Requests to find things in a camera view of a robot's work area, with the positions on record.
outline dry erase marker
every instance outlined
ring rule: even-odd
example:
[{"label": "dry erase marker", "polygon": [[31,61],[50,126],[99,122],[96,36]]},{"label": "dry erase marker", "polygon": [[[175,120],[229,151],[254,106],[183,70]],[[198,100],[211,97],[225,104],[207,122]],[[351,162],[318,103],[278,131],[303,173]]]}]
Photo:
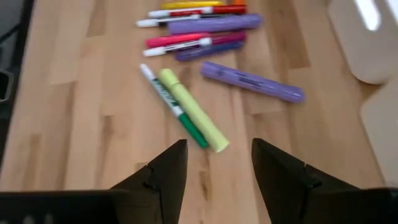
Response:
[{"label": "dry erase marker", "polygon": [[148,49],[144,51],[144,56],[151,57],[156,55],[163,55],[167,52],[175,51],[175,50],[183,50],[190,47],[195,46],[209,46],[216,44],[225,44],[228,42],[234,41],[243,41],[246,38],[246,34],[244,32],[234,32],[230,34],[217,35],[213,37],[205,37],[200,40],[188,41],[180,44],[173,44],[165,47],[156,47],[153,49]]},{"label": "dry erase marker", "polygon": [[180,34],[180,35],[168,35],[163,37],[156,37],[146,40],[148,48],[167,46],[177,44],[181,42],[188,42],[192,40],[199,40],[205,37],[210,37],[210,33],[193,33],[193,34]]},{"label": "dry erase marker", "polygon": [[218,17],[226,17],[233,16],[234,14],[194,14],[191,16],[176,16],[176,17],[168,17],[161,19],[144,19],[141,21],[137,21],[136,24],[138,27],[166,27],[169,22],[175,21],[186,21],[190,19],[206,19],[206,18],[218,18]]},{"label": "dry erase marker", "polygon": [[190,2],[168,2],[162,4],[162,9],[184,9],[191,7],[220,6],[221,1],[190,1]]},{"label": "dry erase marker", "polygon": [[174,16],[189,16],[193,14],[244,14],[246,13],[246,6],[209,6],[209,7],[194,7],[188,9],[172,9],[159,10],[148,13],[150,18],[174,17]]},{"label": "dry erase marker", "polygon": [[180,104],[177,100],[169,93],[169,91],[160,83],[160,81],[152,73],[152,70],[145,64],[140,65],[142,74],[150,81],[152,86],[155,88],[156,92],[162,97],[162,99],[167,103],[169,108],[172,110],[175,117],[181,122],[184,128],[189,132],[192,138],[198,143],[202,148],[208,147],[206,139],[203,137],[201,132],[193,124],[188,115],[182,110]]},{"label": "dry erase marker", "polygon": [[138,27],[165,27],[167,26],[168,22],[173,21],[182,21],[182,20],[189,20],[189,19],[200,19],[201,16],[198,14],[190,15],[190,16],[179,16],[179,17],[170,17],[164,19],[145,19],[141,21],[137,21]]}]

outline black object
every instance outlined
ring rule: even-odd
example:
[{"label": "black object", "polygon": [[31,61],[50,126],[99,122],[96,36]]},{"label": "black object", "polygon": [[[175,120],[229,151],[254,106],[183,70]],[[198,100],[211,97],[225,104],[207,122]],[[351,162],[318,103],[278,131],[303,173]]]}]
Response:
[{"label": "black object", "polygon": [[110,190],[0,193],[0,222],[177,224],[186,177],[179,140]]},{"label": "black object", "polygon": [[29,32],[30,18],[34,3],[35,0],[24,0],[21,7],[21,18],[19,19],[19,23],[10,29],[9,32],[4,35],[2,34],[0,37],[1,43],[10,38],[10,36],[17,35],[11,63],[6,68],[3,68],[7,72],[6,75],[8,77],[1,75],[0,95],[4,96],[4,98],[2,98],[3,100],[0,104],[0,165],[2,163],[11,116],[14,110],[22,61],[24,58],[25,44]]},{"label": "black object", "polygon": [[273,224],[398,223],[398,189],[359,189],[262,139],[252,162]]}]

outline green marker cap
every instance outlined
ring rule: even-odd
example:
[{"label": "green marker cap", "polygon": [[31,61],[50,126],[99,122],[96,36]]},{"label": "green marker cap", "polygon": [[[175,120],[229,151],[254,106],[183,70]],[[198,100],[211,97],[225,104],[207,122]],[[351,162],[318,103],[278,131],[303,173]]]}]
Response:
[{"label": "green marker cap", "polygon": [[209,147],[205,137],[201,134],[201,132],[197,129],[197,127],[193,124],[191,119],[188,117],[186,113],[181,114],[178,117],[178,120],[182,123],[184,128],[189,132],[192,138],[198,143],[198,145],[202,148]]}]

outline marker cap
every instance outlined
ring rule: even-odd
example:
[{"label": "marker cap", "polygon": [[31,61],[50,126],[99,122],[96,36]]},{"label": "marker cap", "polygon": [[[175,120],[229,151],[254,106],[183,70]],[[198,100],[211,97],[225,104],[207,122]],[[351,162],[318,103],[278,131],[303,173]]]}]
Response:
[{"label": "marker cap", "polygon": [[192,123],[191,119],[188,117],[188,115],[186,113],[181,114],[178,117],[178,120],[181,122],[181,124],[184,126],[184,128],[189,132],[189,134],[192,136],[192,138],[197,142],[197,144],[201,148],[204,149],[204,148],[209,147],[209,144],[207,143],[205,137],[203,137],[201,132]]},{"label": "marker cap", "polygon": [[175,84],[180,83],[180,80],[177,78],[177,76],[174,75],[174,72],[171,71],[171,69],[161,70],[159,80],[168,89],[171,89]]},{"label": "marker cap", "polygon": [[225,44],[212,45],[207,47],[199,47],[191,50],[184,50],[175,54],[175,59],[178,61],[189,61],[207,55],[224,52],[227,50],[238,49],[243,46],[242,41],[235,41]]},{"label": "marker cap", "polygon": [[224,14],[224,13],[245,14],[246,6],[245,5],[215,6],[215,7],[213,7],[213,13],[214,14]]},{"label": "marker cap", "polygon": [[157,21],[158,19],[145,19],[137,21],[136,24],[138,27],[156,27],[159,25]]},{"label": "marker cap", "polygon": [[169,22],[168,27],[170,34],[220,32],[257,28],[262,20],[263,18],[259,14],[247,14],[242,16],[175,21]]},{"label": "marker cap", "polygon": [[233,41],[244,41],[245,39],[246,39],[246,33],[244,31],[211,36],[211,42],[213,45],[225,44]]},{"label": "marker cap", "polygon": [[168,10],[158,10],[158,11],[152,11],[148,12],[148,17],[150,18],[162,18],[162,17],[169,17],[169,12]]},{"label": "marker cap", "polygon": [[156,47],[153,49],[145,50],[143,53],[145,57],[152,57],[166,54],[166,51],[164,50],[164,47]]}]

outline wooden table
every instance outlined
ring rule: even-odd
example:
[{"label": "wooden table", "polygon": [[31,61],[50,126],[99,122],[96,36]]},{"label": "wooden table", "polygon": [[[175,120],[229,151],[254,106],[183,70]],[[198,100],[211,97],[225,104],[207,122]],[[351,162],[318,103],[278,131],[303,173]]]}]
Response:
[{"label": "wooden table", "polygon": [[[307,100],[297,105],[205,80],[201,60],[144,58],[144,40],[166,30],[135,21],[159,4],[37,0],[1,190],[106,189],[188,138],[180,223],[269,223],[253,137],[359,187],[383,185],[358,113],[375,88],[350,74],[325,0],[247,0],[265,23],[242,50],[203,59],[300,86]],[[230,147],[201,150],[140,74],[142,62],[172,68]]]}]

